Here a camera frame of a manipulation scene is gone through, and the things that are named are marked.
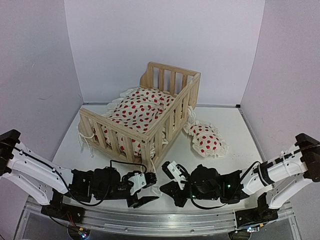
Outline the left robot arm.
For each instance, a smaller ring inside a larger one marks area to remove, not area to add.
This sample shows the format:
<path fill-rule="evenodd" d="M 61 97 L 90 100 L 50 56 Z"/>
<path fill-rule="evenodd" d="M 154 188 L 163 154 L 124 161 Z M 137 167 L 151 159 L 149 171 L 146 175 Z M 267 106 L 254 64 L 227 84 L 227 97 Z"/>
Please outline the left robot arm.
<path fill-rule="evenodd" d="M 65 168 L 32 152 L 20 141 L 20 135 L 12 129 L 0 136 L 0 176 L 47 206 L 57 219 L 67 214 L 67 207 L 55 196 L 68 197 L 86 207 L 126 200 L 127 206 L 134 209 L 159 199 L 138 197 L 142 189 L 157 183 L 154 172 L 135 170 L 120 175 L 112 165 L 88 171 Z"/>

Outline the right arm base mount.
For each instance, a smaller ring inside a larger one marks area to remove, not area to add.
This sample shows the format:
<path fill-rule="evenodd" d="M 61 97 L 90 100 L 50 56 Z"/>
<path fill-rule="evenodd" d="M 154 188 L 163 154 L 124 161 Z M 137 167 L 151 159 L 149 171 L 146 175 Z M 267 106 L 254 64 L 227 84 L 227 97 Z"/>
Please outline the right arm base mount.
<path fill-rule="evenodd" d="M 267 194 L 263 193 L 257 199 L 257 207 L 235 212 L 236 229 L 258 226 L 278 219 L 278 208 L 271 208 L 267 203 Z"/>

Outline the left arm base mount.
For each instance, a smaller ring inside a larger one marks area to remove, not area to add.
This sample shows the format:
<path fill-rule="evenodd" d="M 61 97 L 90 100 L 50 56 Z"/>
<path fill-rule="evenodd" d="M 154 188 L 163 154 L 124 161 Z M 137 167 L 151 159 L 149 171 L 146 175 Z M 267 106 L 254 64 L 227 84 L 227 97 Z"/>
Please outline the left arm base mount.
<path fill-rule="evenodd" d="M 43 205 L 41 213 L 48 217 L 69 221 L 74 224 L 82 223 L 85 209 L 80 206 L 63 203 L 64 196 L 61 193 L 53 192 L 49 205 Z"/>

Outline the strawberry print ruffled mattress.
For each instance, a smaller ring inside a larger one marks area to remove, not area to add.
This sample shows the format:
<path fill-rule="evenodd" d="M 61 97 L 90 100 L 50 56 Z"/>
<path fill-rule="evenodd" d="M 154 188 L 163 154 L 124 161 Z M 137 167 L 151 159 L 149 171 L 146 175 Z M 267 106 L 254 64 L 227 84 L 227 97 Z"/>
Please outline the strawberry print ruffled mattress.
<path fill-rule="evenodd" d="M 139 133 L 146 133 L 175 98 L 150 88 L 130 88 L 106 106 L 102 116 Z"/>

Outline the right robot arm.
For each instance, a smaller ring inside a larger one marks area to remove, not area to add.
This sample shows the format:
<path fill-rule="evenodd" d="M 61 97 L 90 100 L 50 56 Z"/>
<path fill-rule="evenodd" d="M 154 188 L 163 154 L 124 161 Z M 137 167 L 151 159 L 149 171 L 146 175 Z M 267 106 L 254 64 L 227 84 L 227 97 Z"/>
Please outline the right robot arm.
<path fill-rule="evenodd" d="M 276 185 L 266 193 L 266 202 L 252 209 L 252 218 L 262 222 L 272 209 L 279 209 L 301 189 L 320 180 L 320 142 L 305 133 L 295 139 L 296 143 L 279 156 L 263 163 L 255 161 L 249 168 L 229 174 L 221 175 L 215 168 L 201 164 L 188 173 L 175 161 L 166 161 L 162 170 L 171 182 L 159 189 L 182 208 L 187 200 L 237 204 L 268 186 Z"/>

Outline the wooden pet bed frame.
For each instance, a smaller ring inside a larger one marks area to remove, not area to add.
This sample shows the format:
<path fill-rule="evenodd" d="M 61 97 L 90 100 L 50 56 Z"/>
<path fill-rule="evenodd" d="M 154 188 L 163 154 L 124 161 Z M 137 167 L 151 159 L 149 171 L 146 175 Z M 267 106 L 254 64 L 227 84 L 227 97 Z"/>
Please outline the wooden pet bed frame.
<path fill-rule="evenodd" d="M 121 162 L 150 170 L 166 155 L 198 100 L 201 74 L 149 62 L 139 87 L 106 115 L 79 110 L 79 140 Z"/>

